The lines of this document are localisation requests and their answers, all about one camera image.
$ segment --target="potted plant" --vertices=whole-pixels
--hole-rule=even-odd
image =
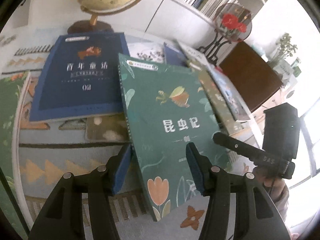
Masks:
[[[289,35],[289,33],[285,33],[280,38],[279,42],[276,43],[278,49],[271,61],[272,67],[275,66],[280,59],[286,59],[287,57],[292,57],[293,54],[297,52],[297,49],[298,49],[297,45],[296,44],[292,45],[290,41],[291,41],[291,36]]]

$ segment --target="orange triangle pattern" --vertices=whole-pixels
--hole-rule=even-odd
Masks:
[[[39,179],[44,174],[44,171],[41,170],[31,160],[27,159],[25,173],[26,173],[26,176],[27,176],[27,181],[29,183],[31,183],[31,182]]]
[[[45,183],[47,185],[57,182],[64,174],[62,170],[60,170],[57,166],[55,166],[52,162],[49,162],[48,160],[45,160],[44,170]]]
[[[91,171],[95,168],[104,165],[96,160],[90,160]],[[49,160],[45,160],[44,163],[44,171],[41,170],[36,164],[34,164],[31,160],[27,159],[26,166],[20,166],[20,173],[25,174],[27,176],[27,181],[29,183],[41,178],[43,175],[45,176],[46,185],[51,185],[53,183],[57,183],[59,179],[63,176],[65,172],[71,172],[75,176],[90,173],[89,170],[73,163],[70,160],[66,160],[66,171],[59,169]]]
[[[69,160],[66,160],[66,165],[67,165],[67,171],[73,173],[73,175],[75,175],[75,176],[87,174],[90,172],[87,169],[82,168],[79,165],[77,165]]]

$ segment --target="wooden globe base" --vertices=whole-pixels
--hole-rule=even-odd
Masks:
[[[89,20],[82,20],[75,22],[68,28],[68,34],[72,33],[86,33],[86,32],[96,32],[96,31],[109,31],[113,32],[110,24],[105,22],[97,21],[95,25],[92,25]]]

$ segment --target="screw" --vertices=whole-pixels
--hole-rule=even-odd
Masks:
[[[218,166],[212,166],[211,167],[211,171],[213,172],[219,172],[220,171],[220,168]]]
[[[248,172],[246,174],[246,176],[247,176],[248,179],[253,179],[254,178],[254,175],[251,172]]]
[[[98,171],[99,171],[99,172],[103,172],[103,171],[105,171],[106,169],[107,169],[107,167],[104,166],[104,165],[101,165],[101,166],[98,167]]]
[[[70,172],[66,172],[65,174],[63,174],[63,178],[64,179],[69,179],[71,177],[71,173]]]

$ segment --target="green book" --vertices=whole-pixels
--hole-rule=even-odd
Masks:
[[[197,72],[119,54],[119,77],[140,182],[159,221],[199,194],[186,159],[187,143],[194,142],[222,168],[228,156],[212,141],[219,126]]]
[[[17,195],[20,194],[21,196],[23,192],[19,192],[20,189],[16,188],[20,178],[17,176],[14,177],[13,166],[18,167],[19,164],[17,160],[12,161],[12,158],[17,158],[18,154],[19,114],[22,110],[22,98],[26,93],[29,80],[28,72],[18,73],[0,79],[0,167],[17,201],[19,201]],[[0,208],[14,230],[23,239],[27,239],[28,236],[1,182]]]

